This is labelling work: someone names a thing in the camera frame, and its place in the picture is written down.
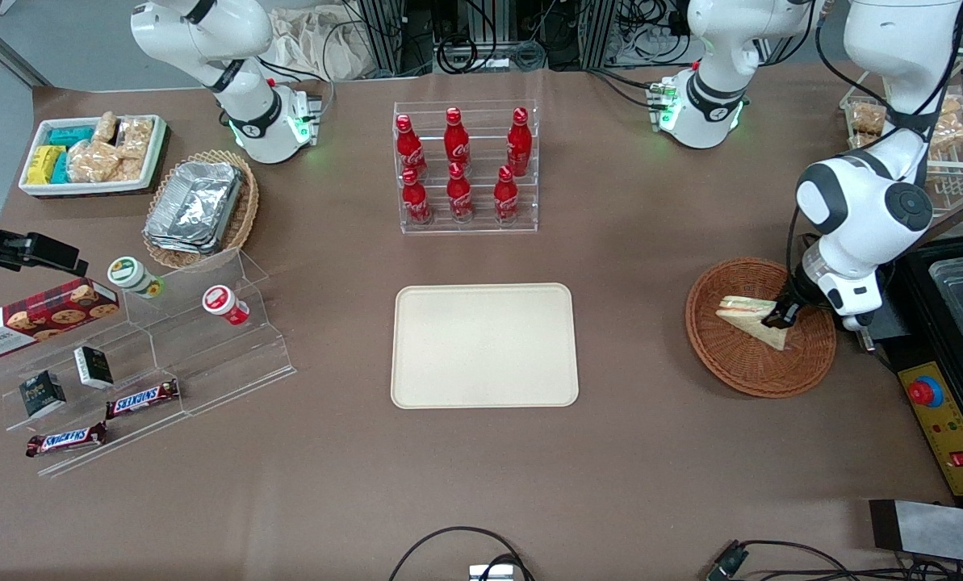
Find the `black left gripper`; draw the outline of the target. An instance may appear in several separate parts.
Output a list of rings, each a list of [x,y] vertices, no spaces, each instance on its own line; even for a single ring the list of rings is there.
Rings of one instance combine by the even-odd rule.
[[[794,268],[784,284],[780,301],[761,320],[768,328],[793,328],[801,309],[818,304],[818,287],[803,268]]]

